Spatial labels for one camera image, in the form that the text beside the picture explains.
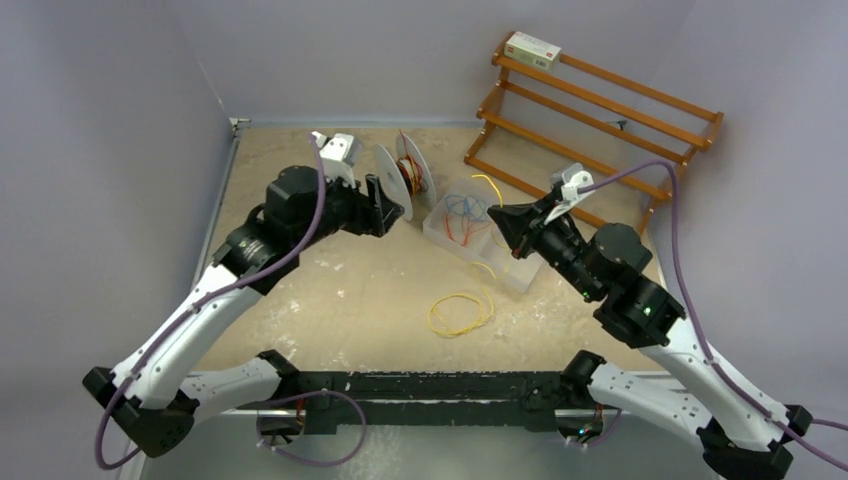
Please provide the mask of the white perforated cable spool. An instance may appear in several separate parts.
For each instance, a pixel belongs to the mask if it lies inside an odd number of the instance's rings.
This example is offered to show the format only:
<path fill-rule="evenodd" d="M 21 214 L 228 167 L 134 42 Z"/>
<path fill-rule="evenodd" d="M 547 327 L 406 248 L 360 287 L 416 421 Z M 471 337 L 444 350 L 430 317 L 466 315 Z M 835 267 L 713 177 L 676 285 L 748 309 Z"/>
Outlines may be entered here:
<path fill-rule="evenodd" d="M 394 153 L 381 144 L 375 145 L 372 152 L 383 189 L 391 200 L 404 207 L 404 220 L 413 220 L 416 201 L 430 209 L 435 207 L 437 188 L 433 175 L 421 150 L 407 134 L 398 131 Z"/>

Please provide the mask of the clear plastic divided tray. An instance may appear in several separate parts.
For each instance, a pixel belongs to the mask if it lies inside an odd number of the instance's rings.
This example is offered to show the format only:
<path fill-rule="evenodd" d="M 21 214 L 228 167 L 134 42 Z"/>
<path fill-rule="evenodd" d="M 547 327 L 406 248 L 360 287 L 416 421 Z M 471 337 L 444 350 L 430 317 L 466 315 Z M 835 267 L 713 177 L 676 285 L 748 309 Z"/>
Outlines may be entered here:
<path fill-rule="evenodd" d="M 525 293 L 536 278 L 542 259 L 533 254 L 517 260 L 510 253 L 487 210 L 501 196 L 481 176 L 460 178 L 449 185 L 423 221 L 426 238 L 468 263 L 488 266 L 512 290 Z"/>

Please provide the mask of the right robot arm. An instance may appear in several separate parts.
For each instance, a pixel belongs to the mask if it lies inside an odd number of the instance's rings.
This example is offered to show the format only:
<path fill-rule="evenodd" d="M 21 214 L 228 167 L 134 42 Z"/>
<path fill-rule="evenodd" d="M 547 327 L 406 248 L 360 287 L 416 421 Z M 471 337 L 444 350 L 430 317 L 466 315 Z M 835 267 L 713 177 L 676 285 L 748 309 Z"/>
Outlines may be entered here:
<path fill-rule="evenodd" d="M 561 381 L 576 407 L 592 400 L 622 408 L 677 436 L 725 479 L 783 479 L 793 456 L 786 445 L 804 436 L 811 414 L 771 399 L 701 343 L 684 307 L 644 275 L 652 258 L 635 230 L 606 223 L 585 240 L 570 215 L 554 220 L 554 203 L 492 206 L 488 214 L 511 254 L 543 258 L 587 302 L 604 331 L 661 365 L 684 392 L 666 390 L 580 351 Z"/>

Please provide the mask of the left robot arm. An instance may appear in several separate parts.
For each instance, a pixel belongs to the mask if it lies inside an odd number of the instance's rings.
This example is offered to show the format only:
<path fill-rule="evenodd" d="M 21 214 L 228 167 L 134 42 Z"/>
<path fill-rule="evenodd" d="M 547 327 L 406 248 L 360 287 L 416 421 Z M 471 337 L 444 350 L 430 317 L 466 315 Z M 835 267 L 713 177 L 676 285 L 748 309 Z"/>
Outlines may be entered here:
<path fill-rule="evenodd" d="M 297 370 L 277 352 L 214 372 L 198 372 L 197 363 L 298 267 L 303 250 L 341 231 L 382 237 L 404 212 L 373 174 L 356 181 L 303 165 L 283 169 L 158 330 L 125 360 L 85 375 L 83 386 L 103 409 L 94 440 L 98 466 L 110 468 L 103 452 L 109 424 L 137 452 L 156 458 L 195 425 L 223 412 L 255 403 L 292 405 Z"/>

